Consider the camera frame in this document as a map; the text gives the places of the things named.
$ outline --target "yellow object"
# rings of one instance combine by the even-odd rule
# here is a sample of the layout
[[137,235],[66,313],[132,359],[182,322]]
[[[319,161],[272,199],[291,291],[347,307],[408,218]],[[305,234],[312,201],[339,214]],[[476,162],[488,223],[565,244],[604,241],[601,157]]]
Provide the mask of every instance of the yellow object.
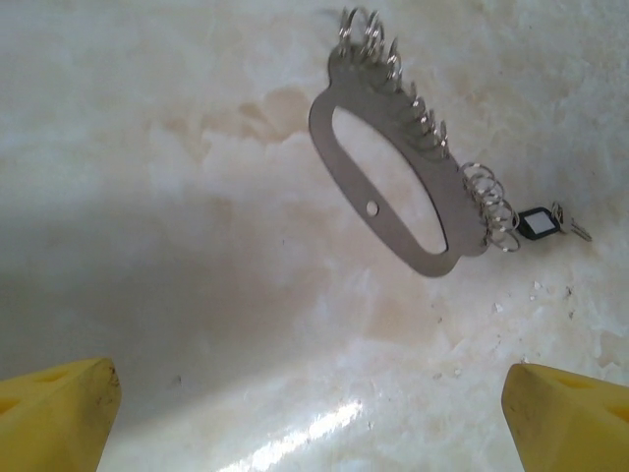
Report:
[[629,388],[515,365],[502,411],[527,472],[629,471]]
[[120,398],[109,359],[0,382],[0,471],[95,471]]

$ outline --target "metal key blade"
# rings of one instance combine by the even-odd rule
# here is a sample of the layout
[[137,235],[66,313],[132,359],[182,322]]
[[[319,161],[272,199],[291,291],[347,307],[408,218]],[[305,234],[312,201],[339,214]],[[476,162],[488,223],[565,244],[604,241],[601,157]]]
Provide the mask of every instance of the metal key blade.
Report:
[[577,223],[570,213],[566,210],[565,206],[558,202],[552,204],[552,215],[559,222],[559,227],[563,234],[573,232],[584,241],[592,242],[592,235],[579,223]]
[[572,221],[570,223],[570,225],[572,226],[570,228],[570,230],[576,234],[577,236],[579,236],[581,239],[585,239],[586,241],[588,241],[589,243],[592,242],[592,235],[586,231],[586,229],[581,226],[579,223],[575,222],[574,218],[571,218]]

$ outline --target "metal key organizer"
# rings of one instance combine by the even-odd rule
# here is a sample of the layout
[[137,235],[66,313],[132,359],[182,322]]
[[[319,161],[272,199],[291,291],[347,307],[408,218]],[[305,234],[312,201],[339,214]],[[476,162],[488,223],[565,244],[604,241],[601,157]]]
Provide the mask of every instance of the metal key organizer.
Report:
[[[362,40],[351,39],[356,16],[366,25]],[[518,214],[504,188],[484,165],[459,165],[448,148],[444,121],[437,126],[415,83],[405,89],[395,39],[385,54],[384,26],[378,13],[343,11],[339,44],[328,69],[330,87],[314,101],[310,130],[321,159],[345,197],[378,238],[417,272],[439,277],[462,256],[484,253],[489,245],[504,252],[520,249],[513,234]],[[426,251],[360,167],[341,147],[332,114],[341,107],[369,123],[404,156],[426,188],[446,243],[441,254]]]

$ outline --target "white surface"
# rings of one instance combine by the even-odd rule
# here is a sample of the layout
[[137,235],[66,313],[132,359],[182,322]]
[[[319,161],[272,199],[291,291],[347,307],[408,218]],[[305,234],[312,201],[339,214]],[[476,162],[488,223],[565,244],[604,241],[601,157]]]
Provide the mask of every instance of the white surface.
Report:
[[[512,363],[629,384],[626,1],[369,5],[457,159],[594,236],[438,280],[379,243],[311,143],[341,6],[0,6],[0,374],[111,356],[101,472],[517,471]],[[386,145],[338,132],[431,240]]]

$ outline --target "black plastic key head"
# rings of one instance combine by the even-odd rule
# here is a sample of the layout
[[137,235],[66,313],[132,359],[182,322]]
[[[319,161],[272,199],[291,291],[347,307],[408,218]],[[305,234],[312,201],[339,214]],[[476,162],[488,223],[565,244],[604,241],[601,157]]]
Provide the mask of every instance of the black plastic key head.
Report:
[[550,236],[560,230],[559,222],[549,209],[539,206],[518,213],[520,224],[518,232],[531,241]]

